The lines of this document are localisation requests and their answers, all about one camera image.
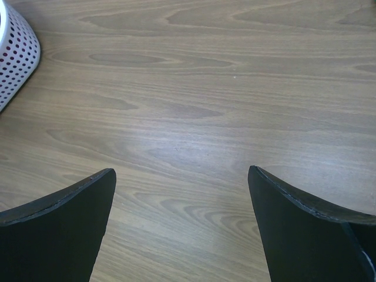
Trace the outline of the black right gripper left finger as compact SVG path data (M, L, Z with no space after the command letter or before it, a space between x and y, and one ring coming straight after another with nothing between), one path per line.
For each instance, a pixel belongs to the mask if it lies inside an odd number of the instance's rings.
M114 169L1 212L1 281L89 281L112 208Z

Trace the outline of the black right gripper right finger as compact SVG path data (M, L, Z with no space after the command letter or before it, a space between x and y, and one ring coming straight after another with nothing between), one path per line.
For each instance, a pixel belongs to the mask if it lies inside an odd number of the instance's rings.
M375 281L375 216L300 190L258 166L248 184L271 281Z

